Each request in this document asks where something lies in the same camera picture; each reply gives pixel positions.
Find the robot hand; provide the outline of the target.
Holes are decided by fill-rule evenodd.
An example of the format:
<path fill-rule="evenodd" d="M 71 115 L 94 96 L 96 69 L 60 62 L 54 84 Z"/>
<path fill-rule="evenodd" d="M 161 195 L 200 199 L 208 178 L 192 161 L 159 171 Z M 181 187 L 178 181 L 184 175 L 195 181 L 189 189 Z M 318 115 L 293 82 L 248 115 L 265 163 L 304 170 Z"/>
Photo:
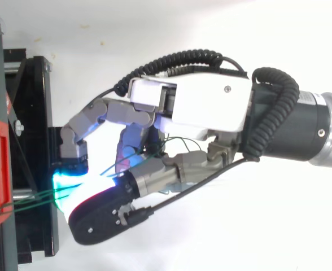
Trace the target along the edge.
<path fill-rule="evenodd" d="M 147 220 L 133 202 L 189 188 L 232 162 L 251 98 L 246 76 L 207 72 L 136 77 L 128 100 L 96 98 L 60 130 L 62 165 L 53 176 L 74 240 L 94 245 Z M 90 173 L 86 137 L 103 123 L 122 124 L 115 174 Z"/>

